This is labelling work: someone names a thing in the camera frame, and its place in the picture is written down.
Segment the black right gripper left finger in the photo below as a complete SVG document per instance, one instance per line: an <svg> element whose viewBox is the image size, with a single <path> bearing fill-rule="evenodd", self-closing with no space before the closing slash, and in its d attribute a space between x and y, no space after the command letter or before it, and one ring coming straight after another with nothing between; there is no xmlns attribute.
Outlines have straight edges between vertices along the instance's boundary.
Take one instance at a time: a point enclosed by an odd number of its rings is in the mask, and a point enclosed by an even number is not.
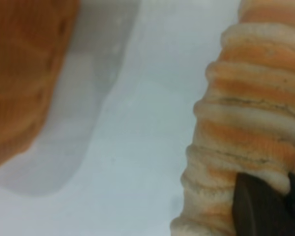
<svg viewBox="0 0 295 236"><path fill-rule="evenodd" d="M240 173L236 177L232 216L238 236L295 236L286 196L265 181Z"/></svg>

